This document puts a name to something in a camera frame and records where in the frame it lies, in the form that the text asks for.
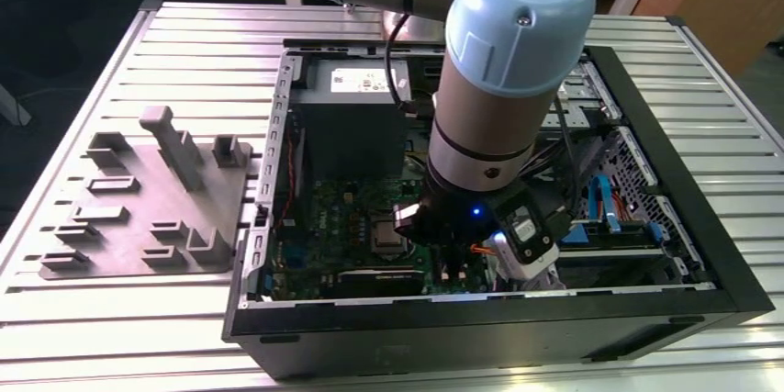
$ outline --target gray plastic block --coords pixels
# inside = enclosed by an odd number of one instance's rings
[[[203,189],[198,192],[187,192],[183,189],[177,176],[162,161],[158,145],[154,142],[143,141],[131,145],[127,151],[117,152],[115,155],[123,164],[122,169],[99,169],[94,175],[85,176],[85,189],[71,200],[75,207],[89,208],[85,212],[87,216],[95,215],[90,209],[97,208],[98,218],[113,218],[117,215],[115,211],[109,214],[101,213],[99,210],[123,207],[127,218],[123,221],[89,221],[90,227],[98,233],[97,241],[86,241],[78,245],[73,242],[71,245],[89,258],[89,265],[81,269],[58,272],[41,266],[41,277],[53,280],[227,271],[231,259],[222,262],[215,259],[214,263],[199,263],[185,251],[185,247],[189,229],[195,229],[207,243],[210,233],[217,229],[229,248],[229,254],[231,253],[247,174],[258,173],[258,161],[250,159],[250,146],[245,142],[239,142],[237,146],[242,156],[247,158],[246,165],[219,168],[211,154],[211,143],[195,145],[201,159],[194,167],[203,182]],[[86,188],[91,180],[105,184],[106,181],[101,180],[109,179],[107,182],[110,182],[113,178],[125,179],[130,176],[138,182],[138,189],[133,192],[93,192]],[[54,226],[59,223],[66,225],[73,219],[53,219],[53,221]],[[157,237],[150,230],[165,230],[165,232],[161,232]],[[39,234],[51,235],[50,232],[39,232]],[[161,246],[175,247],[185,263],[171,266],[149,266],[141,259],[141,249],[157,249]]]
[[[173,113],[167,106],[147,106],[143,108],[138,124],[151,132],[158,141],[159,154],[182,183],[186,191],[203,187],[195,162],[193,161],[193,141],[182,143],[171,126]]]
[[[47,252],[39,258],[39,263],[51,271],[79,270],[89,264],[89,258],[75,250]]]
[[[142,261],[150,268],[185,266],[182,253],[173,245],[142,248]]]
[[[77,207],[70,218],[77,222],[125,222],[129,216],[122,206]]]
[[[234,135],[217,135],[211,143],[211,156],[219,168],[243,167],[247,158]]]
[[[187,237],[189,228],[181,220],[175,222],[157,221],[151,223],[149,232],[158,241],[183,240]]]
[[[226,263],[231,259],[231,249],[217,230],[211,230],[209,242],[203,242],[198,231],[190,229],[185,251],[198,264]]]
[[[141,184],[133,176],[107,176],[103,178],[94,178],[90,179],[89,184],[86,184],[86,190],[93,194],[135,193],[139,187]]]
[[[129,151],[130,146],[119,132],[95,133],[86,147],[86,156],[93,160],[98,169],[122,167],[117,153]]]
[[[193,162],[195,164],[202,164],[203,160],[201,158],[201,155],[198,154],[198,147],[193,143],[193,137],[190,136],[190,133],[186,130],[177,130],[175,137],[179,139],[179,143],[182,144],[182,147],[185,148],[185,154],[186,154],[187,158],[190,160],[193,160]],[[169,160],[169,158],[166,157],[167,153],[163,150],[158,150],[158,152],[159,152],[159,158],[162,158],[162,161],[166,163],[166,166],[171,167],[171,160]]]
[[[113,151],[129,151],[130,145],[119,132],[98,132],[89,141],[87,149],[111,149]]]
[[[53,235],[63,243],[95,242],[99,239],[99,233],[86,222],[75,222],[67,225],[59,225],[53,230]]]
[[[111,149],[86,149],[86,156],[93,160],[98,169],[111,169],[122,167],[119,157]]]

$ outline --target motherboard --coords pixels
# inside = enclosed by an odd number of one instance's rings
[[[415,202],[419,179],[315,181],[307,225],[274,250],[275,300],[395,297],[487,291],[485,260],[445,281],[430,247],[393,230],[391,207]]]

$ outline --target cable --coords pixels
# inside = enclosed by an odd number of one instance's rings
[[[49,92],[81,92],[89,90],[86,87],[46,87],[45,89],[38,89],[33,92],[27,92],[15,97],[17,101],[26,100],[35,95],[47,94]]]
[[[285,219],[285,215],[289,212],[289,207],[291,206],[291,201],[294,200],[294,147],[291,144],[291,134],[286,133],[285,135],[285,140],[287,142],[287,149],[289,149],[289,153],[287,153],[287,157],[289,157],[289,195],[287,198],[285,200],[285,206],[282,207],[282,212],[279,213],[279,219],[278,222],[274,225],[274,230],[277,230],[279,228],[279,224],[282,223],[282,220]]]
[[[397,86],[394,85],[394,80],[391,78],[391,45],[394,44],[394,39],[399,34],[399,30],[402,29],[402,25],[405,25],[407,17],[407,14],[403,14],[399,17],[397,24],[394,25],[394,28],[389,33],[389,38],[386,39],[386,45],[383,48],[383,74],[386,77],[386,87],[389,88],[389,94],[391,95],[391,101],[394,102],[394,106],[406,114],[414,114],[415,110],[413,109],[413,105],[410,103],[402,102],[402,100],[399,99],[399,94],[397,93]]]
[[[37,91],[27,92],[19,96],[14,96],[11,94],[10,98],[13,98],[13,105],[15,107],[15,122],[19,127],[23,126],[22,124],[22,100],[31,98],[33,96],[47,94],[49,92],[81,92],[86,91],[85,87],[47,87],[45,89],[38,89]]]
[[[573,213],[574,212],[574,205],[577,204],[577,200],[579,199],[579,183],[578,183],[578,176],[579,172],[577,171],[577,163],[574,160],[574,146],[571,145],[571,137],[567,132],[567,126],[565,125],[565,116],[563,116],[563,107],[561,106],[561,100],[558,98],[553,101],[554,104],[554,111],[558,117],[558,124],[561,125],[561,135],[563,136],[563,144],[565,144],[565,154],[567,155],[567,161],[571,167],[571,195],[570,201],[566,208]]]

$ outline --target slotted aluminum surface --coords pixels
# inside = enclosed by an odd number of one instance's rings
[[[734,86],[715,76],[686,32],[659,18],[597,17],[587,44],[625,64],[777,311],[707,331],[627,363],[554,365],[319,382],[335,390],[774,390],[784,388],[784,161],[773,134]],[[139,12],[2,242],[0,386],[9,390],[225,390],[273,387],[238,348],[219,341],[229,275],[65,280],[37,277],[51,245],[37,230],[62,219],[91,170],[95,130],[151,142],[135,117],[173,108],[197,142],[235,133],[263,150],[281,39],[378,39],[358,8],[166,3]],[[250,182],[247,194],[253,194]],[[249,207],[242,213],[250,221]]]

